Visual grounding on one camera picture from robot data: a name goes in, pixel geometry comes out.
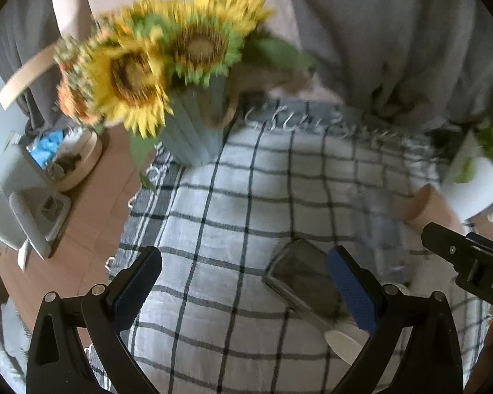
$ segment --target sunflower center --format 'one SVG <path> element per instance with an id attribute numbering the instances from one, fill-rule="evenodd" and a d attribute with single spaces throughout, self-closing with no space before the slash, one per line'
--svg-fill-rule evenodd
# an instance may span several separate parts
<path id="1" fill-rule="evenodd" d="M 192 25 L 185 28 L 174 42 L 176 57 L 183 57 L 194 67 L 205 67 L 221 62 L 226 50 L 225 36 L 207 25 Z"/>
<path id="2" fill-rule="evenodd" d="M 113 60 L 111 76 L 121 98 L 129 105 L 138 106 L 148 102 L 153 87 L 147 84 L 151 69 L 144 54 L 127 54 Z"/>

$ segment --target metal screw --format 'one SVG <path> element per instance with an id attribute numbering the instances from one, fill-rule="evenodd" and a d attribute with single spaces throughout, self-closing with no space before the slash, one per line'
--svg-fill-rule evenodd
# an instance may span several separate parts
<path id="1" fill-rule="evenodd" d="M 46 294 L 46 296 L 44 296 L 44 300 L 46 302 L 53 302 L 56 298 L 56 294 L 55 292 L 49 292 L 48 294 Z"/>
<path id="2" fill-rule="evenodd" d="M 384 286 L 385 293 L 388 295 L 394 296 L 398 293 L 398 288 L 394 284 L 386 284 Z"/>
<path id="3" fill-rule="evenodd" d="M 99 296 L 103 294 L 105 290 L 106 287 L 104 286 L 104 284 L 97 284 L 96 286 L 93 286 L 93 288 L 91 289 L 91 293 L 93 293 L 95 296 Z"/>
<path id="4" fill-rule="evenodd" d="M 445 301 L 445 294 L 443 294 L 442 292 L 435 292 L 433 294 L 435 295 L 435 299 L 437 301 L 440 301 L 440 302 Z"/>

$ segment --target brown table surface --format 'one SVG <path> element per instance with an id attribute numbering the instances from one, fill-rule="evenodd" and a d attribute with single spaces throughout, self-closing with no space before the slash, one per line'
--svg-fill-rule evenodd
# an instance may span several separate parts
<path id="1" fill-rule="evenodd" d="M 129 214 L 127 203 L 139 188 L 139 178 L 122 126 L 103 135 L 103 146 L 97 166 L 67 194 L 72 198 L 71 211 L 49 259 L 31 251 L 23 272 L 17 264 L 18 252 L 0 246 L 0 277 L 31 330 L 47 292 L 77 296 L 108 281 L 104 265 L 117 250 Z M 87 331 L 79 332 L 89 345 Z"/>

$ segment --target potted plant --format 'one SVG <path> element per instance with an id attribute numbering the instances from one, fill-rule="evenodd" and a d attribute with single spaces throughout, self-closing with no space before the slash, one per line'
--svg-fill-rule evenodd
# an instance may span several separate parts
<path id="1" fill-rule="evenodd" d="M 489 112 L 493 114 L 493 88 Z M 460 221 L 493 203 L 493 123 L 471 129 L 444 177 L 442 195 Z"/>
<path id="2" fill-rule="evenodd" d="M 313 67 L 263 30 L 272 13 L 264 2 L 138 0 L 101 14 L 88 40 L 58 47 L 59 95 L 67 98 L 60 107 L 83 124 L 124 123 L 137 166 L 159 141 L 181 164 L 208 163 L 235 113 L 238 97 L 226 99 L 235 64 Z"/>

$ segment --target flower bouquet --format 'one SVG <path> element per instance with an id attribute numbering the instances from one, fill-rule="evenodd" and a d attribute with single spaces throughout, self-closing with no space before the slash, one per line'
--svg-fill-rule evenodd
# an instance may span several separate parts
<path id="1" fill-rule="evenodd" d="M 263 29 L 272 14 L 264 4 L 138 0 L 103 13 L 88 40 L 66 38 L 57 46 L 58 106 L 84 125 L 124 123 L 137 167 L 160 141 L 181 164 L 208 163 L 235 114 L 237 97 L 226 99 L 226 86 L 236 63 L 313 67 L 307 55 Z"/>

